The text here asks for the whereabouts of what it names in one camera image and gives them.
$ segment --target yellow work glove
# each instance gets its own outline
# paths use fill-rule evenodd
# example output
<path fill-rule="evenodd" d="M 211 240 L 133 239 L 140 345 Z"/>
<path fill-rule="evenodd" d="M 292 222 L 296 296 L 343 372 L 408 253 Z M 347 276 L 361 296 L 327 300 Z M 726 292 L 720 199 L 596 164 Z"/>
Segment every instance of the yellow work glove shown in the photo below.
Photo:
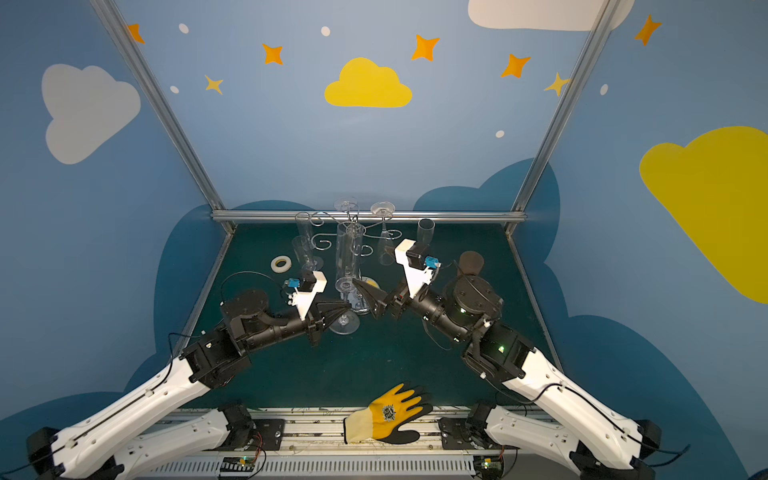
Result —
<path fill-rule="evenodd" d="M 344 442 L 361 442 L 375 439 L 381 442 L 402 445 L 415 442 L 419 433 L 415 430 L 400 432 L 398 427 L 432 411 L 425 403 L 422 387 L 409 389 L 401 383 L 374 400 L 367 409 L 354 412 L 344 419 Z"/>

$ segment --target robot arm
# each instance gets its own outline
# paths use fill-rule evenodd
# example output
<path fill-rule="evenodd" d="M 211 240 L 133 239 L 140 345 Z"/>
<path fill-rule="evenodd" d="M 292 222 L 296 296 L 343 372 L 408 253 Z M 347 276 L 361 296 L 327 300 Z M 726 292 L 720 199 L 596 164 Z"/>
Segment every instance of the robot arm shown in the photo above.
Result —
<path fill-rule="evenodd" d="M 427 259 L 432 258 L 426 255 L 425 245 L 404 240 L 396 252 L 403 249 L 406 251 L 396 259 L 403 265 L 406 278 L 392 292 L 355 282 L 372 306 L 373 315 L 380 317 L 391 308 L 399 317 L 405 310 L 412 310 L 454 342 L 466 343 L 462 360 L 481 378 L 502 384 L 535 402 L 568 432 L 566 442 L 558 437 L 558 445 L 542 425 L 517 418 L 517 425 L 529 427 L 528 433 L 511 442 L 514 436 L 501 435 L 502 426 L 515 417 L 494 410 L 487 421 L 488 435 L 504 440 L 499 442 L 502 445 L 528 442 L 534 452 L 550 452 L 557 446 L 559 452 L 545 456 L 559 458 L 560 463 L 571 469 L 576 466 L 581 472 L 598 469 L 602 475 L 613 475 L 605 478 L 653 478 L 653 470 L 642 459 L 659 446 L 661 431 L 656 425 L 618 414 L 558 371 L 528 339 L 501 322 L 503 300 L 486 280 L 465 275 L 459 269 L 460 274 L 440 296 L 429 289 L 432 273 L 416 274 L 424 269 L 434 270 L 428 265 Z M 439 266 L 435 259 L 430 262 Z M 515 435 L 517 431 L 508 427 L 505 434 Z M 568 439 L 577 441 L 573 449 L 573 442 Z"/>
<path fill-rule="evenodd" d="M 202 450 L 242 449 L 253 442 L 253 420 L 242 405 L 210 412 L 158 432 L 139 435 L 114 454 L 124 471 L 115 480 L 132 480 L 147 470 Z"/>
<path fill-rule="evenodd" d="M 262 290 L 248 290 L 222 303 L 224 318 L 214 330 L 143 385 L 76 425 L 32 434 L 27 440 L 30 463 L 42 480 L 115 480 L 129 466 L 119 463 L 118 457 L 133 459 L 126 457 L 130 453 L 118 453 L 134 437 L 177 407 L 225 385 L 250 366 L 250 353 L 304 334 L 317 345 L 322 332 L 349 309 L 348 303 L 316 298 L 325 285 L 322 272 L 304 273 L 295 285 L 302 294 L 294 293 L 291 299 L 295 307 L 274 316 Z M 216 442 L 215 435 L 205 439 L 200 435 L 200 442 Z M 146 452 L 144 457 L 147 464 L 153 463 Z"/>
<path fill-rule="evenodd" d="M 468 428 L 466 441 L 472 441 L 483 448 L 487 436 L 496 445 L 514 445 L 549 458 L 576 474 L 581 470 L 571 460 L 571 454 L 579 445 L 579 439 L 573 432 L 562 425 L 542 422 L 527 416 L 509 412 L 501 406 L 480 402 L 470 412 L 465 429 Z"/>

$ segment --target orange star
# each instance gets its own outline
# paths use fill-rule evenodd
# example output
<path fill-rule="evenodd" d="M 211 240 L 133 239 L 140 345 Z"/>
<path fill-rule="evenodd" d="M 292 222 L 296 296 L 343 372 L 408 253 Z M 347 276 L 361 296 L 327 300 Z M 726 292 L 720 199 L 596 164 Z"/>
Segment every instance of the orange star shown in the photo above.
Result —
<path fill-rule="evenodd" d="M 411 57 L 411 60 L 416 60 L 417 58 L 426 58 L 429 61 L 432 61 L 432 49 L 435 48 L 435 45 L 437 45 L 437 42 L 440 41 L 439 38 L 433 38 L 432 40 L 425 40 L 424 38 L 416 36 L 416 51 L 413 52 L 413 57 Z"/>
<path fill-rule="evenodd" d="M 514 55 L 509 55 L 509 65 L 507 65 L 507 69 L 502 73 L 502 78 L 508 75 L 514 75 L 515 77 L 520 78 L 520 75 L 523 74 L 523 67 L 530 59 L 531 57 L 517 58 Z"/>
<path fill-rule="evenodd" d="M 131 33 L 131 37 L 134 38 L 135 41 L 139 43 L 144 43 L 144 39 L 139 35 L 139 24 L 136 25 L 129 25 L 128 31 Z"/>
<path fill-rule="evenodd" d="M 283 50 L 283 47 L 268 47 L 266 44 L 261 44 L 264 46 L 264 51 L 266 51 L 266 60 L 264 60 L 264 64 L 268 63 L 277 63 L 279 65 L 283 64 L 283 61 L 280 60 L 280 51 Z"/>
<path fill-rule="evenodd" d="M 661 23 L 656 23 L 654 20 L 648 15 L 648 20 L 645 21 L 645 25 L 643 26 L 643 29 L 640 30 L 640 33 L 637 34 L 637 37 L 635 37 L 635 40 L 642 40 L 643 46 L 648 45 L 648 40 L 650 40 L 650 36 L 654 34 L 657 28 L 661 26 Z"/>

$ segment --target black cable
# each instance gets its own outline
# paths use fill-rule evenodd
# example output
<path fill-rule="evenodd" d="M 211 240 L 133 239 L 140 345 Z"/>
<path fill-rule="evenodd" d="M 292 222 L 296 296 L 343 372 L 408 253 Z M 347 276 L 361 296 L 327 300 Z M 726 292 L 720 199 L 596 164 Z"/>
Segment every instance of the black cable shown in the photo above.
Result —
<path fill-rule="evenodd" d="M 592 407 L 593 409 L 595 409 L 595 411 L 597 411 L 597 413 L 599 413 L 600 415 L 602 415 L 604 419 L 608 420 L 608 423 L 610 423 L 611 425 L 613 425 L 613 426 L 614 426 L 614 428 L 616 428 L 616 430 L 618 430 L 619 432 L 622 432 L 622 433 L 623 433 L 624 435 L 626 435 L 626 436 L 627 436 L 629 439 L 631 439 L 631 440 L 634 440 L 635 442 L 639 443 L 639 444 L 640 444 L 640 445 L 642 445 L 643 447 L 646 447 L 646 448 L 648 448 L 648 449 L 651 449 L 651 450 L 653 450 L 654 452 L 659 452 L 659 453 L 666 453 L 666 454 L 668 454 L 668 455 L 677 455 L 677 457 L 676 457 L 676 458 L 674 458 L 674 459 L 673 459 L 673 461 L 674 461 L 674 460 L 676 460 L 677 458 L 679 458 L 679 457 L 680 457 L 682 454 L 684 454 L 685 452 L 687 452 L 687 451 L 688 451 L 688 449 L 690 448 L 690 444 L 689 444 L 689 445 L 688 445 L 688 446 L 687 446 L 685 449 L 683 449 L 683 450 L 680 450 L 679 452 L 675 452 L 674 450 L 662 450 L 662 449 L 659 449 L 658 447 L 654 447 L 653 445 L 649 445 L 649 444 L 647 444 L 647 443 L 644 443 L 644 442 L 642 442 L 642 441 L 640 441 L 640 440 L 636 439 L 636 438 L 635 438 L 635 437 L 633 437 L 632 435 L 629 435 L 628 433 L 624 432 L 624 429 L 622 429 L 622 428 L 621 428 L 619 425 L 616 425 L 616 423 L 615 423 L 613 420 L 611 420 L 611 419 L 608 417 L 608 415 L 605 415 L 605 413 L 603 413 L 603 411 L 602 411 L 602 410 L 600 410 L 600 409 L 599 409 L 597 406 L 595 406 L 595 404 L 594 404 L 594 403 L 590 402 L 590 401 L 589 401 L 589 400 L 588 400 L 588 399 L 587 399 L 585 396 L 583 396 L 582 394 L 580 394 L 580 393 L 579 393 L 579 392 L 577 392 L 576 390 L 572 389 L 571 387 L 568 387 L 568 386 L 565 386 L 565 385 L 561 385 L 561 384 L 559 384 L 559 383 L 548 383 L 548 384 L 547 384 L 547 385 L 546 385 L 546 386 L 545 386 L 545 387 L 544 387 L 544 388 L 543 388 L 543 389 L 542 389 L 542 390 L 539 392 L 539 394 L 538 394 L 538 395 L 536 395 L 536 398 L 535 398 L 535 399 L 531 400 L 530 402 L 521 402 L 521 405 L 531 405 L 532 403 L 534 403 L 534 402 L 536 402 L 537 400 L 539 400 L 539 399 L 541 398 L 541 396 L 542 396 L 542 395 L 544 395 L 544 392 L 546 392 L 548 389 L 550 389 L 550 388 L 551 388 L 551 387 L 553 387 L 553 386 L 558 386 L 558 387 L 561 387 L 561 388 L 563 388 L 563 389 L 566 389 L 566 390 L 568 390 L 569 392 L 575 393 L 576 395 L 578 395 L 579 397 L 581 397 L 581 399 L 582 399 L 582 400 L 584 400 L 584 401 L 585 401 L 585 402 L 586 402 L 586 403 L 587 403 L 587 404 L 588 404 L 590 407 Z"/>
<path fill-rule="evenodd" d="M 518 462 L 518 454 L 519 454 L 519 452 L 520 452 L 520 449 L 515 449 L 515 459 L 512 460 L 512 466 L 509 467 L 509 470 L 506 473 L 502 473 L 502 476 L 499 478 L 499 480 L 503 480 L 503 478 L 506 477 L 507 475 L 509 475 L 509 472 L 511 472 L 512 469 L 515 468 L 515 464 L 517 464 L 517 462 Z M 504 467 L 504 459 L 502 458 L 502 472 L 504 471 L 504 468 L 505 468 Z"/>
<path fill-rule="evenodd" d="M 277 285 L 277 288 L 280 290 L 280 292 L 283 292 L 283 285 L 282 285 L 282 284 L 280 284 L 280 283 L 279 283 L 277 280 L 275 280 L 275 279 L 274 279 L 274 278 L 272 278 L 271 276 L 267 275 L 266 273 L 261 273 L 261 272 L 254 272 L 254 271 L 252 271 L 252 270 L 243 270 L 243 271 L 241 271 L 241 272 L 235 272 L 235 273 L 233 273 L 232 275 L 229 275 L 229 276 L 228 276 L 227 278 L 225 278 L 225 279 L 224 279 L 224 280 L 221 282 L 221 284 L 219 285 L 219 297 L 221 298 L 221 301 L 222 301 L 222 302 L 224 301 L 224 284 L 227 282 L 227 280 L 229 280 L 229 279 L 230 279 L 230 278 L 232 278 L 233 276 L 236 276 L 236 275 L 240 275 L 241 273 L 252 273 L 253 275 L 261 275 L 261 276 L 263 276 L 263 277 L 266 277 L 266 278 L 270 279 L 270 281 L 271 281 L 272 283 L 274 283 L 275 285 Z"/>
<path fill-rule="evenodd" d="M 46 458 L 48 458 L 48 457 L 52 457 L 54 454 L 56 454 L 56 453 L 60 452 L 60 451 L 61 451 L 63 448 L 64 448 L 64 445 L 60 446 L 59 448 L 55 449 L 53 452 L 51 452 L 51 453 L 49 453 L 49 454 L 47 454 L 47 455 L 45 455 L 45 456 L 42 456 L 42 457 L 40 457 L 40 458 L 37 458 L 37 459 L 35 460 L 35 462 L 40 462 L 41 460 L 45 460 L 45 459 L 46 459 Z M 27 468 L 27 467 L 29 467 L 29 466 L 31 466 L 31 465 L 32 465 L 32 463 L 28 463 L 27 465 L 22 465 L 21 467 L 18 467 L 18 468 L 14 468 L 14 469 L 12 469 L 12 470 L 8 470 L 7 472 L 2 472 L 2 473 L 0 473 L 0 478 L 1 478 L 2 480 L 10 480 L 9 478 L 5 477 L 5 475 L 7 475 L 7 474 L 9 474 L 9 473 L 16 473 L 16 472 L 18 472 L 18 471 L 20 471 L 20 470 L 24 470 L 25 468 Z"/>
<path fill-rule="evenodd" d="M 263 461 L 263 462 L 261 462 L 261 466 L 259 467 L 259 469 L 258 469 L 258 470 L 256 470 L 254 473 L 252 473 L 252 474 L 250 475 L 250 477 L 246 478 L 246 480 L 251 480 L 251 479 L 252 479 L 253 477 L 255 477 L 256 475 L 259 475 L 259 474 L 261 473 L 261 471 L 262 471 L 262 470 L 264 470 L 264 466 L 266 465 L 266 450 L 262 450 L 261 452 L 264 454 L 264 461 Z"/>
<path fill-rule="evenodd" d="M 431 333 L 429 332 L 429 330 L 427 329 L 427 321 L 426 321 L 426 320 L 424 320 L 423 318 L 422 318 L 422 325 L 424 326 L 424 331 L 426 332 L 427 336 L 428 336 L 429 338 L 431 338 L 431 339 L 432 339 L 432 341 L 435 343 L 435 345 L 437 345 L 438 347 L 440 347 L 440 350 L 444 350 L 444 351 L 446 351 L 446 352 L 447 352 L 447 351 L 449 351 L 449 350 L 451 349 L 451 347 L 448 347 L 448 348 L 446 349 L 444 346 L 442 346 L 442 345 L 440 345 L 439 343 L 437 343 L 437 340 L 435 340 L 435 337 L 434 337 L 434 336 L 432 336 L 432 334 L 431 334 Z"/>
<path fill-rule="evenodd" d="M 523 410 L 525 410 L 525 416 L 528 416 L 528 407 L 525 404 L 520 403 L 520 400 L 518 400 L 515 397 L 513 397 L 511 395 L 508 395 L 507 393 L 505 393 L 505 392 L 501 391 L 500 389 L 496 388 L 496 386 L 493 383 L 491 383 L 491 386 L 496 389 L 496 393 L 493 395 L 493 399 L 496 402 L 496 405 L 501 405 L 501 402 L 498 401 L 498 394 L 501 393 L 502 395 L 507 396 L 508 398 L 510 398 L 510 399 L 514 400 L 515 402 L 517 402 L 518 405 L 520 405 L 523 408 Z"/>
<path fill-rule="evenodd" d="M 670 463 L 674 462 L 675 460 L 677 460 L 678 458 L 680 458 L 681 456 L 683 456 L 683 454 L 684 454 L 685 452 L 687 452 L 689 448 L 690 448 L 690 443 L 688 444 L 688 446 L 686 446 L 684 449 L 682 449 L 682 450 L 680 451 L 680 453 L 678 453 L 677 455 L 675 455 L 675 456 L 674 456 L 674 458 L 672 458 L 671 460 L 668 460 L 668 461 L 666 461 L 666 462 L 664 462 L 664 463 L 657 463 L 657 464 L 654 464 L 654 465 L 649 465 L 649 467 L 664 467 L 664 466 L 666 466 L 666 465 L 669 465 Z"/>

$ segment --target glass base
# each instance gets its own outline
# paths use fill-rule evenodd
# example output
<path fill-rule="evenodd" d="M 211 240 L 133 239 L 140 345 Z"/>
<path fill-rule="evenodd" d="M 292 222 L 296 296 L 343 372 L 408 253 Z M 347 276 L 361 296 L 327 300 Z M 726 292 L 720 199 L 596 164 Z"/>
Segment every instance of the glass base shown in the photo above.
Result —
<path fill-rule="evenodd" d="M 351 276 L 343 276 L 336 281 L 336 291 L 341 293 L 349 293 L 355 289 L 355 284 L 352 283 Z"/>
<path fill-rule="evenodd" d="M 349 335 L 358 327 L 360 327 L 360 318 L 354 312 L 347 312 L 331 323 L 328 329 L 338 335 Z"/>
<path fill-rule="evenodd" d="M 352 305 L 352 311 L 358 315 L 365 315 L 366 313 L 371 312 L 368 303 L 366 303 L 366 299 L 358 293 L 357 288 L 349 293 L 342 293 L 342 299 L 349 302 L 349 305 Z"/>
<path fill-rule="evenodd" d="M 320 257 L 312 257 L 312 263 L 306 263 L 301 267 L 301 270 L 308 272 L 319 272 L 323 268 L 323 259 Z"/>

